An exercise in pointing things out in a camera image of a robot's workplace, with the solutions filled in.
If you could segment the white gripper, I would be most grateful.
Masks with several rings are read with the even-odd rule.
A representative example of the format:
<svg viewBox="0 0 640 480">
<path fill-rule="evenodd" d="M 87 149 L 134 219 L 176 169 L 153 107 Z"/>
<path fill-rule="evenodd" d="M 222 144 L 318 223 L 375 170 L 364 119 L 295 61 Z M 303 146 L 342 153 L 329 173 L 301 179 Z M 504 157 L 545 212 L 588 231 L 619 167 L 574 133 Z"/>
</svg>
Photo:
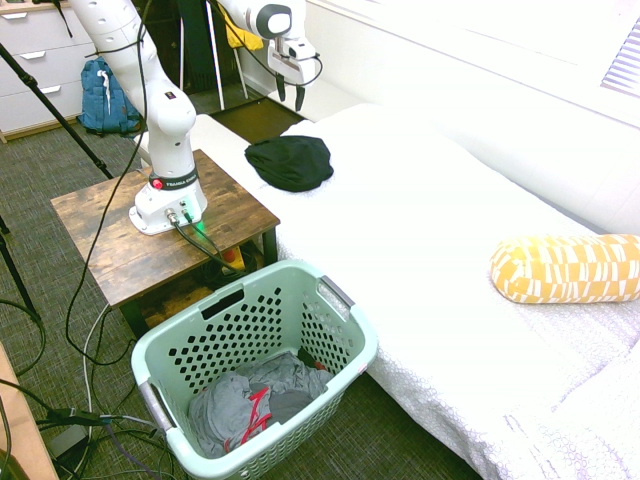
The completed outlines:
<svg viewBox="0 0 640 480">
<path fill-rule="evenodd" d="M 298 52 L 282 38 L 269 41 L 268 66 L 275 73 L 278 98 L 286 100 L 286 84 L 298 84 L 296 88 L 295 111 L 300 112 L 304 103 L 307 81 L 307 60 L 296 57 Z"/>
</svg>

